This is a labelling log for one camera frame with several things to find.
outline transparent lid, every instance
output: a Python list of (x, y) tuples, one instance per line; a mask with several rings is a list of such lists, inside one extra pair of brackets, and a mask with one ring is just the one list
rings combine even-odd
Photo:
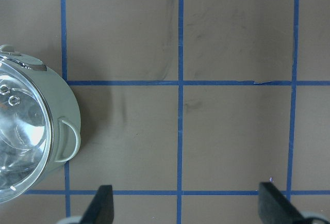
[(5, 61), (0, 62), (0, 202), (33, 184), (50, 149), (50, 123), (41, 96)]

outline slow cooker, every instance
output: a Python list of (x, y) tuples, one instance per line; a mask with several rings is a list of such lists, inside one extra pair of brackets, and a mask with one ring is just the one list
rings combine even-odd
[(80, 147), (80, 112), (42, 61), (0, 46), (0, 203), (40, 182)]

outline white pot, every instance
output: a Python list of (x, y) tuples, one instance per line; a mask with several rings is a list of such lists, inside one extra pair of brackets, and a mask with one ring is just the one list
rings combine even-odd
[(80, 112), (42, 61), (0, 46), (0, 203), (38, 183), (80, 147)]

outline pot handle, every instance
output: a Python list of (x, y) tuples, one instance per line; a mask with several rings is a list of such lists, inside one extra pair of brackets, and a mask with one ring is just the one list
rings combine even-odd
[(55, 160), (55, 162), (67, 162), (70, 159), (72, 159), (78, 152), (79, 148), (80, 148), (80, 133), (78, 131), (78, 129), (76, 128), (76, 126), (74, 124), (72, 124), (71, 122), (69, 122), (65, 117), (61, 117), (58, 119), (59, 122), (66, 124), (68, 127), (70, 127), (76, 137), (76, 146), (72, 152), (72, 154), (66, 158), (61, 158), (61, 159), (57, 159)]

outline pot body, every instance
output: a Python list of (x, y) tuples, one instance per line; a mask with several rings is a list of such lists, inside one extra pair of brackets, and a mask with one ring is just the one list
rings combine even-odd
[(76, 98), (66, 82), (42, 61), (24, 54), (3, 53), (0, 50), (0, 63), (6, 64), (26, 78), (37, 90), (46, 109), (49, 123), (49, 139), (46, 141), (45, 159), (38, 172), (12, 198), (1, 198), (0, 202), (11, 200), (22, 194), (49, 172), (61, 167), (73, 158), (80, 147), (80, 112)]

